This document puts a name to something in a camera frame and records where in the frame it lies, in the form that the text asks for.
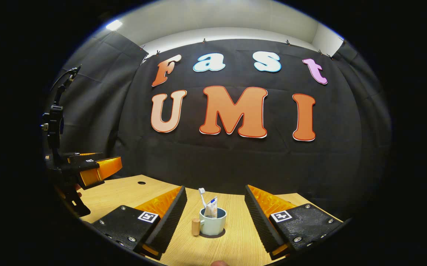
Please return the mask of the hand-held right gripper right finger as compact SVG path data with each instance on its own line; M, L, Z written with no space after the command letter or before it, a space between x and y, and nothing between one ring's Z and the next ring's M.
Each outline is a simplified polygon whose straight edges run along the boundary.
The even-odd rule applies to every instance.
M343 226L340 219L312 203L293 204L252 185L245 203L271 259L293 256L322 243Z

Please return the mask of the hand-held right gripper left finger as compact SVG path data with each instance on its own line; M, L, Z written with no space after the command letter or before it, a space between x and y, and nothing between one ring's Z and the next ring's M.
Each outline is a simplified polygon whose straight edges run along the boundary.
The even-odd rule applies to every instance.
M92 226L124 249L160 260L187 200L185 187L179 186L134 208L121 205Z

